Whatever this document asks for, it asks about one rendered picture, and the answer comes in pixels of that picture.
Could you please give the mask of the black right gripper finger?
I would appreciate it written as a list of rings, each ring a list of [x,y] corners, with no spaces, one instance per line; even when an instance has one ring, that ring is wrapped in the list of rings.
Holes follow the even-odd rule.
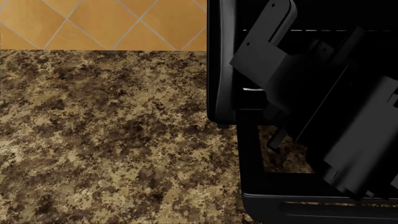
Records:
[[[294,0],[269,0],[249,30],[243,45],[269,42],[278,46],[297,14]]]
[[[311,66],[356,66],[351,53],[366,31],[360,26],[346,30],[318,30],[310,48]]]

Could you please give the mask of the black toaster oven body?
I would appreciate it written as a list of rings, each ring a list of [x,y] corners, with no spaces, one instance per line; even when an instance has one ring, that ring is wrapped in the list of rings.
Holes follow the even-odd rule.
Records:
[[[245,78],[230,64],[269,0],[207,0],[206,109],[216,124],[236,124],[236,89]],[[297,18],[278,48],[292,53],[318,30],[354,25],[383,35],[398,32],[398,0],[294,0]]]

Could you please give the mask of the black toaster oven door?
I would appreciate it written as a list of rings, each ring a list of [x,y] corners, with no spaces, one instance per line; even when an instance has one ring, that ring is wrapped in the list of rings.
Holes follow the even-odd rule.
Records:
[[[244,209],[263,224],[398,224],[398,220],[380,218],[334,218],[295,216],[282,212],[279,205],[319,203],[349,205],[354,200],[335,190],[314,173],[275,173],[264,170],[258,124],[237,123],[241,194]],[[398,192],[391,199],[365,197],[362,203],[373,207],[398,207]]]

